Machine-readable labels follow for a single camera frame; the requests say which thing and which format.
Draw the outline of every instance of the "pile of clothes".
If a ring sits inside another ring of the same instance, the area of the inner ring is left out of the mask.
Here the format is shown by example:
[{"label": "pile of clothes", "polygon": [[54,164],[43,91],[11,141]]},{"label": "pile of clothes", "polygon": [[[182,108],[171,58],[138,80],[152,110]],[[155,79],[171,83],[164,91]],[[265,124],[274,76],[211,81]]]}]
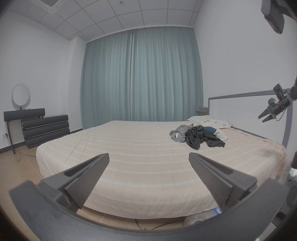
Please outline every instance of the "pile of clothes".
[{"label": "pile of clothes", "polygon": [[228,137],[220,129],[212,127],[181,125],[170,131],[171,138],[180,143],[186,142],[193,149],[198,150],[200,144],[206,142],[209,147],[224,147]]}]

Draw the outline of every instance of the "black baseboard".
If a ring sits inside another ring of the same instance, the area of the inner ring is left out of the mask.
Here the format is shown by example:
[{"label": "black baseboard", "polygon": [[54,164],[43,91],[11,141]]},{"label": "black baseboard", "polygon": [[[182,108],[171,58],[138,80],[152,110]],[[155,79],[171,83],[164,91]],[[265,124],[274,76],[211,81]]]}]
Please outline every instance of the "black baseboard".
[{"label": "black baseboard", "polygon": [[82,131],[82,129],[75,130],[75,131],[70,131],[70,134],[76,133],[76,132],[78,132],[78,131]]},{"label": "black baseboard", "polygon": [[[16,148],[22,147],[24,145],[25,145],[25,142],[23,141],[23,142],[20,142],[20,143],[17,143],[17,144],[13,144],[13,147],[14,147],[14,149],[16,149]],[[11,146],[3,147],[3,148],[0,149],[0,154],[5,153],[5,152],[10,151],[10,150],[12,150]]]}]

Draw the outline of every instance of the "floor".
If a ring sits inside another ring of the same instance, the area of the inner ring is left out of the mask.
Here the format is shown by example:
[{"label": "floor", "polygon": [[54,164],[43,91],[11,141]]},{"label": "floor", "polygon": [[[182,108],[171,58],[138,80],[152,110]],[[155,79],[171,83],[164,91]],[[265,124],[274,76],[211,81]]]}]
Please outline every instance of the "floor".
[{"label": "floor", "polygon": [[[36,157],[33,157],[36,155],[37,147],[28,149],[26,146],[23,146],[17,148],[16,150],[31,156],[19,153],[14,155],[12,151],[0,154],[0,206],[10,220],[28,239],[39,240],[23,221],[9,196],[9,190],[24,181],[31,180],[34,184],[37,184],[42,179],[37,159]],[[140,230],[138,225],[142,229],[151,230],[157,226],[167,223],[169,224],[161,226],[157,228],[157,230],[174,229],[181,227],[184,220],[184,217],[172,219],[139,219],[137,220],[137,225],[135,219],[126,219],[108,215],[86,207],[79,210],[77,214],[98,224],[132,230]]]}]

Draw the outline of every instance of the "white headboard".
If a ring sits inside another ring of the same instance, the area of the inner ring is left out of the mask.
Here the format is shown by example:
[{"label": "white headboard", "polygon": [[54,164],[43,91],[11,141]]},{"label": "white headboard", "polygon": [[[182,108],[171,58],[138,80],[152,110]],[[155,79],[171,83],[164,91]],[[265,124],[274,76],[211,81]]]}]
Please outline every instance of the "white headboard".
[{"label": "white headboard", "polygon": [[269,90],[211,97],[209,98],[208,114],[230,122],[233,128],[274,140],[287,148],[293,104],[287,108],[279,122],[276,120],[261,122],[266,116],[258,119],[259,114],[267,108],[268,99],[273,96],[275,96],[274,91]]}]

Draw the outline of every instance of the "floral pillow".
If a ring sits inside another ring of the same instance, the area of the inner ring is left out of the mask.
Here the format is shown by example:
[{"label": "floral pillow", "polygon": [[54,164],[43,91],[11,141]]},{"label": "floral pillow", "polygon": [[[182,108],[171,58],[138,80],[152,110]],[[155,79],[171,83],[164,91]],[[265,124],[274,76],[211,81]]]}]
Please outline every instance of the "floral pillow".
[{"label": "floral pillow", "polygon": [[192,122],[195,126],[202,125],[204,127],[213,127],[215,129],[226,129],[231,127],[229,122],[214,118],[210,115],[192,116],[191,118],[188,118],[188,121]]}]

